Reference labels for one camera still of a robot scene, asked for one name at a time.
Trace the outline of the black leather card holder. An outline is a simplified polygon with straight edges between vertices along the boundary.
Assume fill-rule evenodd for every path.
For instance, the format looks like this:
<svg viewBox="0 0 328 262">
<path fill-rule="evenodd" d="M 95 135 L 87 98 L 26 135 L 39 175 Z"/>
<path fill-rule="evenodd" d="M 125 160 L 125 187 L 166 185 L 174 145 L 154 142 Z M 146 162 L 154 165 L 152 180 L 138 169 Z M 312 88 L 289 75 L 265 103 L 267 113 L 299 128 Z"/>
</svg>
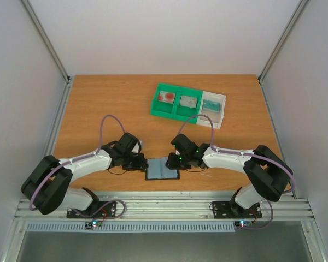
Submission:
<svg viewBox="0 0 328 262">
<path fill-rule="evenodd" d="M 171 170 L 166 167 L 168 158 L 152 158 L 147 160 L 148 167 L 145 171 L 145 180 L 178 180 L 180 179 L 179 170 Z"/>
</svg>

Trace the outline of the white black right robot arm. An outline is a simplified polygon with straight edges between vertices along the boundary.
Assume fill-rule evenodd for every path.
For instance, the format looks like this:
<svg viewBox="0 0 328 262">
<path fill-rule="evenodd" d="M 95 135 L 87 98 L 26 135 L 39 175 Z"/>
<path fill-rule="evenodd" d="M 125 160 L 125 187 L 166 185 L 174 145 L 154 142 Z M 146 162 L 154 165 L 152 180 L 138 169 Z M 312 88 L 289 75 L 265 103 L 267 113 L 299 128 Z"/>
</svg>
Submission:
<svg viewBox="0 0 328 262">
<path fill-rule="evenodd" d="M 250 208 L 263 200 L 277 202 L 294 178 L 291 169 L 266 146 L 244 151 L 213 144 L 197 146 L 184 134 L 178 134 L 171 144 L 175 152 L 166 162 L 171 170 L 221 168 L 248 177 L 250 183 L 239 188 L 225 205 L 225 212 L 232 218 L 245 218 Z"/>
</svg>

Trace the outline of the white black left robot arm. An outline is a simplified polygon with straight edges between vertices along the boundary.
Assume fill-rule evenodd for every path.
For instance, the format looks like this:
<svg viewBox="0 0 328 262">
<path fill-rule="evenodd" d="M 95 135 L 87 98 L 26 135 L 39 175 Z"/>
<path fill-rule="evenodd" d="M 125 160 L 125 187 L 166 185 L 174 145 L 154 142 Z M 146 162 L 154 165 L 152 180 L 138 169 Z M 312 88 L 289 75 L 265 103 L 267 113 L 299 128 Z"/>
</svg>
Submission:
<svg viewBox="0 0 328 262">
<path fill-rule="evenodd" d="M 119 140 L 74 158 L 45 156 L 21 186 L 29 200 L 28 208 L 48 215 L 58 208 L 68 208 L 81 217 L 95 217 L 104 204 L 88 188 L 71 188 L 77 179 L 120 166 L 123 171 L 146 171 L 143 142 L 125 132 Z"/>
</svg>

